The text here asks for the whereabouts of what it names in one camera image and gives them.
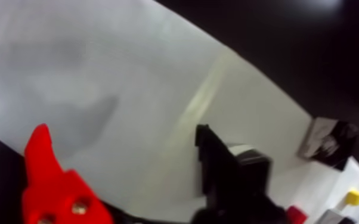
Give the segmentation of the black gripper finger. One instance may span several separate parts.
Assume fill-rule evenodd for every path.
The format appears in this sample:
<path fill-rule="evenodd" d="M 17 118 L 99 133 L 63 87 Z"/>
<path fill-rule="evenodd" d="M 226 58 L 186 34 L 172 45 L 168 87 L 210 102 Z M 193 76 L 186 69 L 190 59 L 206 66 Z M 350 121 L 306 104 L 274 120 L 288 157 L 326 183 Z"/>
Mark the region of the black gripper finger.
<path fill-rule="evenodd" d="M 288 223 L 284 208 L 267 195 L 272 160 L 255 149 L 234 155 L 208 125 L 197 125 L 206 206 L 192 223 Z"/>

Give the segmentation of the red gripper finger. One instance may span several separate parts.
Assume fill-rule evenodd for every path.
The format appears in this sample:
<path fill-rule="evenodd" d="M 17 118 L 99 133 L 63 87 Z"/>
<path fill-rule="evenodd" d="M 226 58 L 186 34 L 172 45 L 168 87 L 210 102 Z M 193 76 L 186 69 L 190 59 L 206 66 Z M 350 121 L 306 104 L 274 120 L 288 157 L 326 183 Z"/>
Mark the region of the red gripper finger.
<path fill-rule="evenodd" d="M 33 130 L 24 149 L 24 164 L 24 223 L 114 223 L 114 217 L 79 173 L 60 166 L 45 123 Z"/>

